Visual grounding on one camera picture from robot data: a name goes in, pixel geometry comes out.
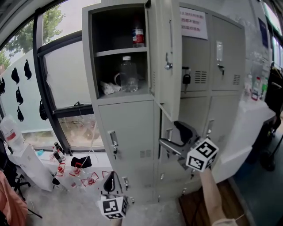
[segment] person's sleeve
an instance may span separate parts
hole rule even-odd
[[[220,219],[212,224],[212,226],[238,226],[235,219]]]

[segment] black chair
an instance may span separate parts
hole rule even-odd
[[[19,195],[25,201],[26,199],[23,197],[20,187],[23,185],[28,185],[30,187],[31,184],[29,182],[21,182],[21,180],[24,178],[23,175],[17,177],[18,176],[17,166],[9,160],[3,140],[1,138],[0,138],[0,168],[3,170],[3,173],[5,174],[10,186],[14,187],[15,192],[19,191]]]

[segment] tree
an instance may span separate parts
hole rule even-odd
[[[43,17],[43,42],[44,44],[50,42],[55,35],[61,34],[62,30],[58,30],[56,27],[65,17],[65,14],[61,14],[59,5],[46,11]],[[32,49],[32,31],[34,21],[29,22],[24,26],[6,45],[5,48],[9,52],[10,57],[16,53],[27,53]]]
[[[0,51],[0,65],[4,64],[5,69],[10,65],[10,60],[5,56],[5,50]]]

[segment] red label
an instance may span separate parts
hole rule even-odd
[[[144,43],[143,34],[137,34],[137,43]]]
[[[6,139],[11,140],[16,136],[15,132],[13,132],[10,136],[8,136]]]

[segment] floor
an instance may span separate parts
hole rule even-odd
[[[222,207],[226,217],[233,219],[239,218],[237,220],[239,226],[249,226],[249,222],[229,182],[227,180],[220,182],[218,188],[222,197]],[[205,208],[202,190],[182,196],[179,200],[187,225],[211,225]]]
[[[34,209],[43,219],[27,216],[27,226],[110,226],[98,207],[80,190],[53,192],[32,187],[22,188],[28,208]],[[146,206],[130,206],[122,226],[182,226],[182,214],[175,201]]]
[[[268,150],[274,150],[283,134],[282,129],[283,124],[268,145]],[[257,226],[275,226],[283,215],[283,142],[275,162],[274,172],[264,170],[257,161],[254,165],[244,163],[234,176]]]

